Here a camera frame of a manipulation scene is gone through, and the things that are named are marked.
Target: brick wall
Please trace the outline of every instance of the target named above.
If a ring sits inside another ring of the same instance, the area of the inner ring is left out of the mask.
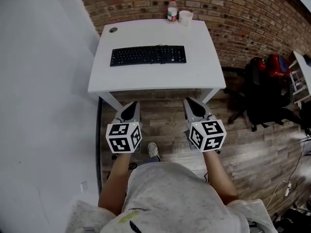
[[[169,0],[82,0],[101,34],[105,24],[166,18]],[[311,15],[299,0],[177,0],[206,22],[221,65],[244,67],[254,56],[292,50],[311,55]]]

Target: black keyboard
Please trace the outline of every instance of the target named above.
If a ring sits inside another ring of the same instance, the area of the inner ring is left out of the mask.
[[[138,64],[186,63],[184,46],[147,46],[113,49],[110,66]]]

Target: gray t-shirt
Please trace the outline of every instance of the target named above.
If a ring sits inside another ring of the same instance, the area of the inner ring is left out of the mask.
[[[118,216],[78,201],[66,233],[248,233],[248,221],[256,222],[263,233],[276,233],[261,200],[236,200],[226,206],[213,187],[189,169],[160,162],[132,172]]]

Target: white cup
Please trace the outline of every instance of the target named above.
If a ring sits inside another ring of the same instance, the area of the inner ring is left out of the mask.
[[[179,23],[184,26],[189,26],[191,24],[193,13],[187,10],[182,10],[179,12]]]

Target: electrical outlet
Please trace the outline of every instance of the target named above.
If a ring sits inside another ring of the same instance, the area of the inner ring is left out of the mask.
[[[285,196],[287,197],[292,187],[292,183],[288,181]]]
[[[87,182],[84,181],[80,184],[81,187],[81,192],[84,193],[85,191],[87,191]]]

